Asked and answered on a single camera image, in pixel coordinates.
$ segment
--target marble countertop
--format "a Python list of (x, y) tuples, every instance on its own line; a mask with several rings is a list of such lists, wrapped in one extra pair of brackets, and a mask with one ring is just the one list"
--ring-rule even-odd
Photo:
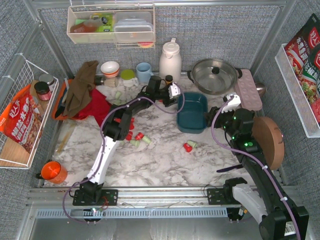
[[(200, 92), (185, 76), (178, 84), (184, 92)], [(142, 86), (124, 87), (122, 84), (117, 88), (97, 87), (111, 103), (114, 103), (117, 91), (122, 92), (120, 100), (128, 102), (135, 98), (141, 88)], [(208, 99), (208, 109), (223, 104), (221, 96), (205, 96)], [(176, 109), (177, 105), (166, 108), (171, 112)], [(140, 146), (135, 147), (124, 140), (124, 144), (118, 146), (111, 160), (104, 186), (222, 186), (225, 180), (236, 177), (243, 177), (250, 185), (254, 185), (244, 168), (217, 173), (217, 170), (237, 165), (239, 162), (231, 151), (215, 143), (209, 128), (201, 134), (182, 133), (177, 128), (176, 114), (163, 113), (155, 106), (139, 112), (134, 118), (133, 136), (142, 132), (152, 142), (147, 145), (141, 141)], [(81, 181), (87, 176), (97, 157), (102, 139), (95, 119), (88, 117), (72, 122), (75, 122), (76, 126), (69, 141), (62, 152), (56, 151), (53, 156), (53, 160), (67, 169), (68, 176), (60, 185), (45, 181), (44, 187), (71, 186), (74, 182)], [(227, 144), (224, 131), (215, 131), (219, 141)], [(183, 148), (183, 144), (188, 140), (198, 143), (198, 147), (190, 153)]]

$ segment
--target brown round board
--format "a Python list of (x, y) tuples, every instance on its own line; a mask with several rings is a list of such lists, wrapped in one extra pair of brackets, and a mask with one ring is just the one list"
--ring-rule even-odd
[(252, 135), (261, 146), (268, 167), (271, 170), (279, 168), (284, 160), (285, 145), (278, 125), (269, 117), (255, 117)]

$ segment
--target bag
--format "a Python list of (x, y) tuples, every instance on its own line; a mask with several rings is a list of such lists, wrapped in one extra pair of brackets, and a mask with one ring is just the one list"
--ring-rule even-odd
[(298, 80), (317, 122), (320, 123), (320, 44), (312, 50)]
[(32, 107), (31, 85), (20, 90), (0, 116), (0, 131), (31, 153), (41, 126), (41, 115)]
[(300, 73), (313, 48), (320, 43), (320, 21), (313, 13), (306, 24), (284, 47), (296, 75)]

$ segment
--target pot lid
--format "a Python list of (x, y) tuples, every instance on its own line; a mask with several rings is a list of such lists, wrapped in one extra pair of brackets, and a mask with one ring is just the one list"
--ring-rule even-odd
[(172, 38), (171, 41), (166, 42), (163, 45), (162, 51), (165, 54), (178, 54), (180, 52), (180, 46), (178, 45), (178, 43), (176, 43), (176, 39)]

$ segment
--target white thermos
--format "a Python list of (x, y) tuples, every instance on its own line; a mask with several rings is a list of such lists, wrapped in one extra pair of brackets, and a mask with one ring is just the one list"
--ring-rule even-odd
[(180, 56), (180, 47), (176, 39), (166, 42), (162, 47), (162, 55), (159, 63), (159, 75), (165, 79), (167, 75), (173, 77), (173, 81), (179, 81), (181, 76), (182, 60)]

